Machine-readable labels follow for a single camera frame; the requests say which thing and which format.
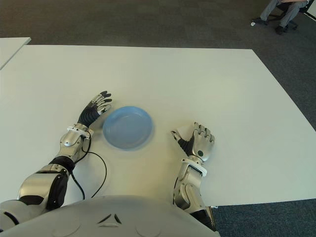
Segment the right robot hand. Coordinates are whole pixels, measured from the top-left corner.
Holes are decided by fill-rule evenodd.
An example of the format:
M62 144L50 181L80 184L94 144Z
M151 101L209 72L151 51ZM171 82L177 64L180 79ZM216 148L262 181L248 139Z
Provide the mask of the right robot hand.
M189 141L184 140L176 131L171 131L174 140L188 157L195 157L206 162L211 154L215 138L210 130L195 122Z

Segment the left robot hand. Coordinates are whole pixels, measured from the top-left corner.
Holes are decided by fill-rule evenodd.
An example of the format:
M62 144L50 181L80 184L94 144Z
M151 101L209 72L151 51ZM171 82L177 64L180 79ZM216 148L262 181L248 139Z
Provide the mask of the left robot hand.
M81 112L78 123L90 127L103 113L111 108L111 94L102 91L91 99L88 105Z

